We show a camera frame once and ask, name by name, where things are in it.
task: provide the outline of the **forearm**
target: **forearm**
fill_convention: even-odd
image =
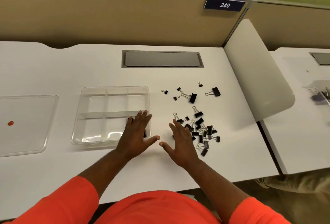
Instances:
[[[237,206],[249,197],[201,160],[186,170],[207,195],[224,223],[229,223]]]
[[[95,187],[100,198],[110,182],[127,162],[128,160],[115,149],[78,176],[86,178]]]

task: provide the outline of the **beige partition wall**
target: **beige partition wall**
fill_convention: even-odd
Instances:
[[[269,50],[330,48],[330,10],[259,2],[243,19],[252,22]]]
[[[220,47],[241,12],[206,0],[0,0],[0,41]]]

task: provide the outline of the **clear plastic organizer box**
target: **clear plastic organizer box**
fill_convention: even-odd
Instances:
[[[84,147],[117,147],[128,118],[139,110],[150,113],[147,87],[83,88],[71,142]],[[146,138],[151,136],[150,122]]]

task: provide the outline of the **sleeve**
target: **sleeve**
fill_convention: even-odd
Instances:
[[[290,222],[256,198],[249,197],[237,206],[229,224],[290,224]]]
[[[42,198],[12,223],[87,224],[98,207],[94,186],[76,176],[49,196]]]

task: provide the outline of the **plastic lid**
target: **plastic lid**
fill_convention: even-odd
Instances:
[[[58,96],[0,97],[0,157],[45,150]]]

